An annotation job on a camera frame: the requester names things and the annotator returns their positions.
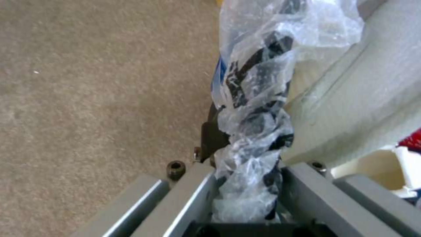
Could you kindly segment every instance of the red object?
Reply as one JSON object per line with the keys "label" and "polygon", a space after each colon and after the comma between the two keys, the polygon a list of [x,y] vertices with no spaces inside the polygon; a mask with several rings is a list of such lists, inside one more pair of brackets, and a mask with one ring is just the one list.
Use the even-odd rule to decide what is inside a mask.
{"label": "red object", "polygon": [[400,141],[399,145],[406,146],[413,150],[421,150],[421,128],[411,134],[409,137]]}

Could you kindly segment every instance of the plastic bag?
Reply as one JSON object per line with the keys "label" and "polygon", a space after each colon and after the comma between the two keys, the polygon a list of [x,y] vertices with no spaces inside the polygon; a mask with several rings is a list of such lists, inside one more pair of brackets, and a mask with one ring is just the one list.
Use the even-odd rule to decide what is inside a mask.
{"label": "plastic bag", "polygon": [[294,67],[332,63],[360,41],[363,21],[356,0],[225,0],[220,19],[217,74],[224,77],[212,90],[230,145],[214,154],[216,177],[226,182],[213,220],[264,221],[280,188],[279,155],[293,140],[283,106]]}

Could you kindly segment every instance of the gray metal frame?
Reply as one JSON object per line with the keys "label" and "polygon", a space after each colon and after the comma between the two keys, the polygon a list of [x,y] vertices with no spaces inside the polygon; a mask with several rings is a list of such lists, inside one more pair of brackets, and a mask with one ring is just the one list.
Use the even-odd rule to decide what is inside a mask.
{"label": "gray metal frame", "polygon": [[168,183],[140,175],[72,237],[128,236],[169,192]]}
{"label": "gray metal frame", "polygon": [[334,184],[399,234],[421,237],[421,212],[376,182],[353,175]]}
{"label": "gray metal frame", "polygon": [[192,221],[208,221],[216,194],[214,171],[195,163],[132,236],[182,236]]}
{"label": "gray metal frame", "polygon": [[284,168],[282,176],[280,200],[296,221],[323,222],[338,236],[399,236],[307,164]]}

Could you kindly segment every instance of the screw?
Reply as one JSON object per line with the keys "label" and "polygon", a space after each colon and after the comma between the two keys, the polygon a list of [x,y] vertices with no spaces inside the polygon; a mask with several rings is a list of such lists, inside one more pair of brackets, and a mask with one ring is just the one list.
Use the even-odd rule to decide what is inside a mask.
{"label": "screw", "polygon": [[171,180],[179,180],[186,172],[186,165],[182,161],[171,161],[167,165],[167,176]]}
{"label": "screw", "polygon": [[319,174],[325,175],[327,168],[324,163],[318,162],[318,161],[309,161],[307,164],[310,165],[311,168],[316,170]]}
{"label": "screw", "polygon": [[195,146],[195,149],[193,151],[193,162],[201,162],[200,152],[202,149],[198,146]]}

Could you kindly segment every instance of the black metal part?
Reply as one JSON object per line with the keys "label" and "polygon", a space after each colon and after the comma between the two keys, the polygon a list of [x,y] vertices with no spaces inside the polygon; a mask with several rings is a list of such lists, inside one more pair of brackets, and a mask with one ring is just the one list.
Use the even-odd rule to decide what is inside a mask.
{"label": "black metal part", "polygon": [[333,237],[326,225],[191,223],[183,237]]}
{"label": "black metal part", "polygon": [[167,176],[177,181],[186,173],[186,165],[182,161],[171,161],[167,165]]}

